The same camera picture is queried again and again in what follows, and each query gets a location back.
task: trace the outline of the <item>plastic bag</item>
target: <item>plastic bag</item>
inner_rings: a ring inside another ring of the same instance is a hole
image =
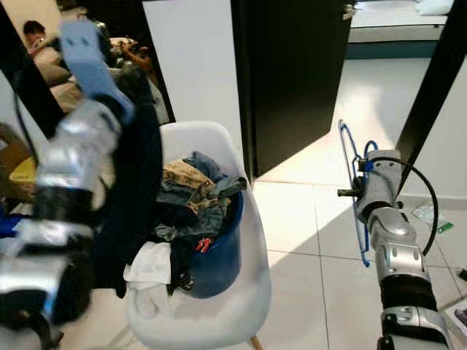
[[[419,206],[416,208],[412,213],[415,215],[417,218],[422,220],[423,222],[426,222],[429,226],[433,225],[433,204],[423,204],[422,206]],[[454,225],[447,221],[441,213],[438,213],[438,227],[436,229],[437,233],[443,233],[444,231],[449,230],[450,228],[453,228]]]

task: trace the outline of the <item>black door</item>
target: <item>black door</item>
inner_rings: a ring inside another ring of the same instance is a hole
[[[249,94],[241,108],[250,109],[243,111],[242,122],[251,124],[254,175],[264,174],[329,132],[350,30],[350,16],[343,18],[346,3],[233,3],[234,30],[246,28],[243,36],[236,30],[235,40],[236,50],[241,49],[239,41],[247,42],[243,59],[249,61],[249,79],[242,79],[240,72],[239,92]],[[237,53],[237,66],[242,67],[241,60]]]

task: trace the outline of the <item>white floor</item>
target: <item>white floor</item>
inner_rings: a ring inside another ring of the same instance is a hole
[[[333,130],[255,183],[273,286],[258,333],[265,350],[376,348],[382,310],[377,275],[373,263],[364,268],[359,259],[348,198],[336,196],[347,184],[336,121],[344,117],[359,145],[374,139],[393,147],[427,66],[425,59],[346,62]],[[412,209],[406,213],[424,245],[429,227]],[[467,297],[467,282],[456,275],[467,267],[466,214],[444,211],[455,227],[437,236],[428,255],[439,307]],[[93,300],[89,314],[66,330],[62,349],[146,349],[128,329],[125,300],[109,291],[95,292]],[[225,350],[250,349],[244,343]]]

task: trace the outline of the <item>black cable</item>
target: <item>black cable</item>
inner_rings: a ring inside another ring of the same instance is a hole
[[[426,244],[426,246],[425,246],[425,248],[423,249],[423,252],[422,252],[423,255],[426,255],[430,251],[431,246],[433,245],[433,242],[434,242],[435,236],[436,236],[436,231],[438,229],[438,212],[439,212],[439,208],[438,208],[438,198],[436,198],[435,190],[433,189],[433,186],[431,186],[431,183],[428,181],[428,179],[425,177],[425,175],[423,175],[422,172],[420,170],[418,170],[417,168],[415,168],[412,164],[409,164],[409,163],[404,162],[404,161],[402,161],[402,160],[400,160],[398,158],[393,158],[393,157],[376,157],[376,158],[370,159],[369,161],[374,163],[374,162],[379,162],[381,160],[387,160],[387,161],[390,161],[390,162],[399,163],[399,164],[401,164],[403,166],[406,166],[411,171],[416,173],[416,175],[418,175],[419,178],[421,178],[421,180],[425,183],[426,187],[428,188],[428,191],[430,191],[431,200],[433,201],[433,226],[431,228],[431,233],[430,233],[430,238],[428,239],[428,243]]]
[[[26,125],[24,124],[23,115],[21,114],[21,110],[20,110],[20,102],[19,102],[18,94],[15,91],[13,91],[13,103],[15,104],[16,118],[18,119],[18,122],[21,127],[21,131],[23,132],[23,135],[26,139],[28,147],[31,150],[32,158],[34,159],[34,162],[36,163],[36,167],[37,167],[39,165],[39,158],[37,157],[36,148],[34,147],[34,144],[31,140],[28,129],[26,128]]]

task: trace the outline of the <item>white chair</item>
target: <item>white chair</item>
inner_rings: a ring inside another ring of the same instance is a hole
[[[192,151],[210,156],[229,176],[246,177],[227,130],[213,122],[176,122],[161,127],[165,163],[185,158]],[[195,299],[177,290],[173,316],[141,317],[134,291],[128,293],[128,317],[135,336],[157,350],[218,349],[251,339],[261,349],[256,332],[263,325],[271,302],[266,243],[258,208],[248,186],[240,223],[241,268],[236,281],[224,292]]]

